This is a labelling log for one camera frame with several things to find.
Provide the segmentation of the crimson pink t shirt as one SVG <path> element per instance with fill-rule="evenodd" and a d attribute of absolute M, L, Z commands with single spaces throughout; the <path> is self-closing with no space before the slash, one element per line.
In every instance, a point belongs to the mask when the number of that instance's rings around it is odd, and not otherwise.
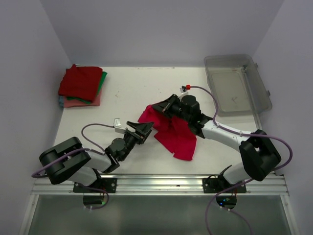
<path fill-rule="evenodd" d="M 153 128 L 156 130 L 155 139 L 171 152 L 174 158 L 183 161 L 193 159 L 197 138 L 189 130 L 186 121 L 178 117 L 165 117 L 155 111 L 152 105 L 148 105 L 138 122 L 153 122 Z"/>

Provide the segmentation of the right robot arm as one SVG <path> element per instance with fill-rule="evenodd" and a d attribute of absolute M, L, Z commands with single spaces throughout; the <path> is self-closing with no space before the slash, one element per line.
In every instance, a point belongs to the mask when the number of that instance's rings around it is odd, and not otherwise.
<path fill-rule="evenodd" d="M 211 183 L 223 192 L 231 191 L 236 184 L 247 179 L 262 181 L 281 162 L 281 156 L 267 137 L 258 129 L 254 133 L 222 128 L 213 118 L 203 114 L 193 95 L 179 98 L 172 95 L 152 108 L 167 118 L 179 118 L 187 122 L 189 130 L 203 139 L 222 143 L 240 153 L 241 162 L 225 168 Z"/>

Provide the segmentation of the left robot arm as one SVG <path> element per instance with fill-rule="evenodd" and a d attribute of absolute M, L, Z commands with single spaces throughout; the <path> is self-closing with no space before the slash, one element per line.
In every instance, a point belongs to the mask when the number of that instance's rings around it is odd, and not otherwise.
<path fill-rule="evenodd" d="M 83 147 L 77 137 L 72 137 L 44 151 L 39 156 L 42 169 L 33 178 L 47 177 L 53 185 L 72 181 L 85 186 L 90 192 L 102 188 L 100 173 L 111 173 L 120 166 L 136 145 L 143 144 L 152 132 L 153 122 L 127 122 L 123 129 L 116 118 L 111 126 L 123 135 L 99 150 Z"/>

